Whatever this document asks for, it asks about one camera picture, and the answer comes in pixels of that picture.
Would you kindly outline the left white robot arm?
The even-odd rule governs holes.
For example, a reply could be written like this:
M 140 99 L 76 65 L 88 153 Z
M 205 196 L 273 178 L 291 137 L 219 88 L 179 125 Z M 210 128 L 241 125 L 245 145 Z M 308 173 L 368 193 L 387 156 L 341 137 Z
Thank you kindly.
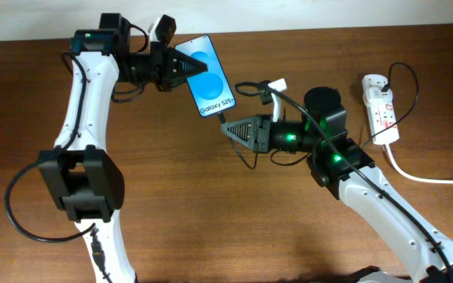
M 97 282 L 134 283 L 120 225 L 125 195 L 123 174 L 107 152 L 109 105 L 117 83 L 130 83 L 140 95 L 149 83 L 170 91 L 207 71 L 205 63 L 169 45 L 175 19 L 162 15 L 130 50 L 134 25 L 119 13 L 104 13 L 96 29 L 75 32 L 72 91 L 64 125 L 53 150 L 42 151 L 39 172 L 57 208 L 75 223 L 90 254 Z

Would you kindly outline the blue Galaxy smartphone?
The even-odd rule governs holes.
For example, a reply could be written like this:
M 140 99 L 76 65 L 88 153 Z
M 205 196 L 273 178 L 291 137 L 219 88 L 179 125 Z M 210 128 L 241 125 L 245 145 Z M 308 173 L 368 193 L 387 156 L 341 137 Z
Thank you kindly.
M 175 48 L 207 65 L 206 72 L 186 80 L 200 116 L 209 117 L 234 108 L 236 100 L 211 38 L 202 35 Z

